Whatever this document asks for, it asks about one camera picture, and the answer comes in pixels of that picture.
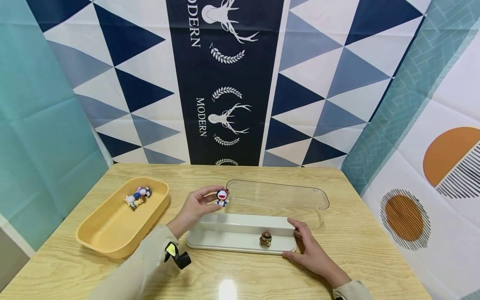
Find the figurine pile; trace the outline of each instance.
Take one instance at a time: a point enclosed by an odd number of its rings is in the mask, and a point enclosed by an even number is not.
[[[216,203],[225,207],[225,205],[227,205],[228,203],[228,189],[219,190],[218,192],[216,192],[216,198],[218,199]]]
[[[147,198],[150,198],[152,195],[152,190],[149,187],[141,187],[139,186],[137,191],[130,196],[125,197],[125,201],[127,202],[128,206],[134,211],[138,208],[139,205],[145,203]]]

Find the white plastic base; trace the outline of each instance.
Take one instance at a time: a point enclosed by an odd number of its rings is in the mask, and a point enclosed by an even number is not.
[[[260,236],[272,235],[270,247],[260,244]],[[238,214],[208,214],[187,235],[187,245],[194,249],[281,255],[295,251],[295,227],[286,217]]]

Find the laurel wreath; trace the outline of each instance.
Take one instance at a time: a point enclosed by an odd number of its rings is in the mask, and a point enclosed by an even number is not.
[[[234,94],[235,96],[237,96],[238,98],[242,98],[242,94],[234,89],[233,87],[230,87],[230,86],[223,86],[221,88],[219,88],[218,90],[216,90],[213,94],[212,94],[212,100],[213,102],[215,102],[215,99],[218,99],[220,98],[221,95],[223,94]]]
[[[212,49],[210,51],[210,53],[213,55],[213,57],[221,62],[221,63],[235,63],[239,60],[241,60],[242,57],[245,56],[245,50],[243,50],[242,52],[240,52],[239,54],[235,55],[235,56],[227,56],[227,55],[224,55],[222,53],[220,53],[220,51],[218,51],[217,48],[213,47],[213,43],[210,45],[210,48]]]
[[[236,162],[236,161],[233,160],[233,159],[229,159],[229,158],[219,159],[219,160],[216,161],[215,165],[220,166],[220,165],[223,165],[223,164],[225,164],[225,163],[231,163],[231,164],[233,164],[233,165],[235,165],[235,166],[238,166],[238,165],[239,165],[238,162]]]
[[[213,139],[215,140],[215,142],[219,143],[222,146],[233,146],[236,143],[238,143],[239,140],[240,140],[240,138],[236,138],[233,141],[224,141],[219,136],[217,136],[216,134],[214,134]]]

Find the brown figurine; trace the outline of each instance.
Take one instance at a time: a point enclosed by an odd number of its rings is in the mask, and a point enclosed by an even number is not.
[[[270,234],[270,232],[265,231],[264,233],[262,233],[262,236],[260,237],[260,245],[269,247],[271,242],[272,235]]]

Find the deer head logo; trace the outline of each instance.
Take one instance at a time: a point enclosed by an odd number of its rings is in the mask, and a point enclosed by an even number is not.
[[[234,117],[231,115],[231,113],[236,109],[236,108],[244,108],[248,111],[251,111],[249,109],[249,107],[252,107],[251,105],[240,105],[240,103],[237,103],[235,104],[232,108],[230,108],[229,110],[225,110],[220,116],[219,115],[216,115],[216,114],[211,114],[210,116],[208,116],[208,120],[210,121],[210,123],[212,124],[217,124],[217,123],[222,123],[222,126],[227,128],[227,129],[230,129],[232,130],[232,132],[234,134],[239,134],[239,133],[248,133],[248,129],[250,128],[247,128],[247,129],[244,129],[242,131],[237,131],[235,129],[232,128],[232,125],[231,124],[234,124],[234,122],[230,122],[228,121],[228,118],[229,117]]]
[[[230,32],[235,36],[237,41],[241,44],[245,44],[243,41],[254,42],[258,41],[258,39],[253,39],[259,32],[249,37],[241,37],[237,34],[235,29],[233,28],[233,23],[238,23],[237,21],[229,20],[228,19],[228,12],[235,11],[238,7],[232,8],[233,2],[235,0],[223,0],[220,4],[220,7],[215,7],[213,5],[205,5],[202,9],[202,18],[205,22],[209,24],[213,24],[215,22],[220,22],[222,24],[222,28],[225,31]]]

